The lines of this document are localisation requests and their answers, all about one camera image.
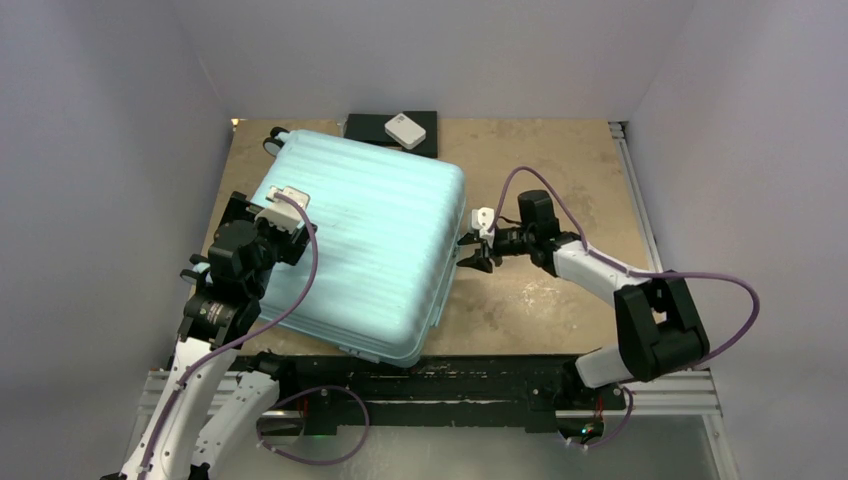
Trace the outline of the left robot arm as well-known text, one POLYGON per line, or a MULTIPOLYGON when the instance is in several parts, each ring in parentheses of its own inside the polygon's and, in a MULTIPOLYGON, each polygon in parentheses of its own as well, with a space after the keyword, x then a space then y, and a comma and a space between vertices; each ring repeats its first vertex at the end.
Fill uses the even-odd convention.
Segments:
POLYGON ((306 299, 317 277, 317 227, 306 208, 309 196, 292 187, 273 187, 267 205, 231 195, 214 241, 191 257, 180 275, 195 285, 183 309, 169 376, 138 446, 115 479, 190 479, 207 473, 193 466, 195 443, 218 384, 241 346, 257 336, 274 267, 296 265, 312 255, 310 272, 292 304, 271 321, 276 326, 306 299))

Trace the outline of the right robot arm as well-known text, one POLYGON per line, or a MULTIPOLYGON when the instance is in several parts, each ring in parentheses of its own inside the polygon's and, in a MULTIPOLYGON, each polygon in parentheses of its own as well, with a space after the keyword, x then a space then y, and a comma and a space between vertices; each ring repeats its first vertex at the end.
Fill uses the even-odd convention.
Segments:
POLYGON ((561 392, 576 407, 596 399, 601 388, 622 381, 647 382, 703 359, 710 342, 691 292, 682 278, 621 265, 561 229, 553 201, 544 190, 518 197, 518 222, 496 225, 492 208, 470 214, 468 233, 459 239, 475 250, 458 266, 491 273, 503 258, 526 256, 551 276, 571 282, 610 305, 616 341, 568 361, 561 392))

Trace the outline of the light blue suitcase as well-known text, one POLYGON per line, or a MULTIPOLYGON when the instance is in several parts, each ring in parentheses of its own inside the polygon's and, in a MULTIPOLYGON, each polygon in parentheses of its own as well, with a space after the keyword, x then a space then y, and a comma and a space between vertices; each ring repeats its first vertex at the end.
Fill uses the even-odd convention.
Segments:
MULTIPOLYGON (((265 141, 275 160, 252 195, 271 186, 307 193, 317 227, 317 277, 281 328, 347 354, 399 367, 420 358, 441 318, 456 271, 466 207, 454 164, 342 137, 277 130, 265 141)), ((312 255, 277 265, 261 300, 269 323, 304 287, 312 255)))

